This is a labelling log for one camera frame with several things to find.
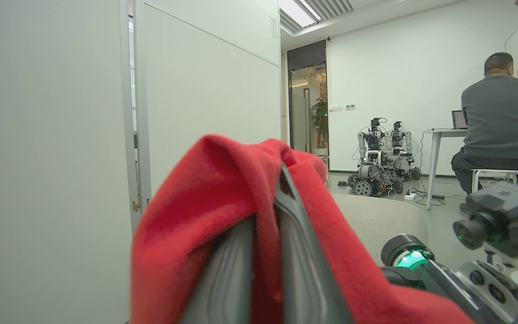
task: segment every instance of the white stool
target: white stool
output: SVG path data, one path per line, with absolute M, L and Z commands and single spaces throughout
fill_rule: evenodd
M 485 175 L 488 173 L 500 173 L 504 174 L 505 176 L 508 176 L 513 180 L 513 184 L 517 184 L 517 178 L 518 178 L 518 171 L 517 170 L 491 170 L 491 169 L 475 169 L 473 171 L 473 189 L 472 191 L 475 192 L 479 190 L 479 177 L 481 175 Z

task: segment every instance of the potted plant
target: potted plant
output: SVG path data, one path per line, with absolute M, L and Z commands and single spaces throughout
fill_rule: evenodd
M 317 131 L 317 148 L 314 149 L 313 154 L 326 156 L 329 155 L 329 148 L 327 148 L 327 136 L 329 134 L 329 111 L 327 109 L 327 100 L 323 98 L 317 99 L 311 109 L 313 114 L 311 115 L 311 121 L 313 127 Z

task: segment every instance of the man's hair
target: man's hair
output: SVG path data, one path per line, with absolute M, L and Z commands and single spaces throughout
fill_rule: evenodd
M 508 53 L 495 53 L 485 62 L 485 75 L 496 72 L 496 70 L 506 70 L 513 65 L 513 57 Z

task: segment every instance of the green light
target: green light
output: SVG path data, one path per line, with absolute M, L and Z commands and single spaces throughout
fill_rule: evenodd
M 425 257 L 419 251 L 412 252 L 407 256 L 404 256 L 396 266 L 408 267 L 411 270 L 417 269 L 418 266 L 425 263 Z

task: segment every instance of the plant pot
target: plant pot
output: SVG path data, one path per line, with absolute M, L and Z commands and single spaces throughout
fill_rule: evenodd
M 327 155 L 329 155 L 329 149 L 328 148 L 313 149 L 313 154 L 318 155 L 318 156 L 327 156 Z

